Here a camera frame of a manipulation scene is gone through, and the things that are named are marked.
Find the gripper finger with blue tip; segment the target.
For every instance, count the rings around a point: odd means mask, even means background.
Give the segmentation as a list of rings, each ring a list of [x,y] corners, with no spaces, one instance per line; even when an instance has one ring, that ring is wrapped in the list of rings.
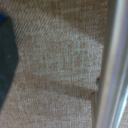
[[[19,56],[12,19],[0,14],[0,110],[10,90]]]

